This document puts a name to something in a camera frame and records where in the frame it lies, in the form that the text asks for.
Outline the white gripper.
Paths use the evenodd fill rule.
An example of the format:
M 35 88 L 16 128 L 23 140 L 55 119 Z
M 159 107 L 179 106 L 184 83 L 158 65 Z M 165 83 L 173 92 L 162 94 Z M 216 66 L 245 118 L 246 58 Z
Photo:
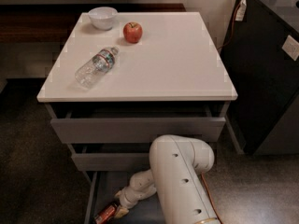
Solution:
M 114 218 L 122 218 L 129 213 L 128 209 L 137 205 L 139 201 L 139 193 L 131 187 L 125 187 L 122 190 L 117 191 L 114 198 L 119 199 L 121 204 L 117 207 Z

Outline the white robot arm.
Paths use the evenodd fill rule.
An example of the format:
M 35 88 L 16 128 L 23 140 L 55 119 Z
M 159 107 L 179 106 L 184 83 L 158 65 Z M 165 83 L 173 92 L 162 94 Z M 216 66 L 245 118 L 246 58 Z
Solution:
M 214 152 L 202 140 L 177 135 L 156 138 L 149 149 L 150 169 L 134 174 L 116 194 L 117 216 L 156 194 L 166 224 L 221 224 L 199 181 L 213 163 Z

